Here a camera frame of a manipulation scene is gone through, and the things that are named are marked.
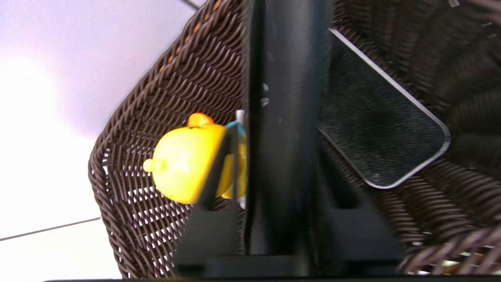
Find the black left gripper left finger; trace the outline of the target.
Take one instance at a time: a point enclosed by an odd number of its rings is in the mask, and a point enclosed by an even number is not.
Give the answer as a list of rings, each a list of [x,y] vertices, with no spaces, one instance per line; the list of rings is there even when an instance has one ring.
[[[239,212],[246,192],[246,137],[241,125],[188,128],[193,211],[179,241],[177,257],[224,257],[239,249]]]

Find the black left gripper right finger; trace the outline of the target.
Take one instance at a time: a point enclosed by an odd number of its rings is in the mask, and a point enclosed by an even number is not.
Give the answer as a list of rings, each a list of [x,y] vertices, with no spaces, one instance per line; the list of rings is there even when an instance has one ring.
[[[315,233],[323,271],[397,271],[399,239],[372,204],[342,175],[326,151],[320,151],[315,190]]]

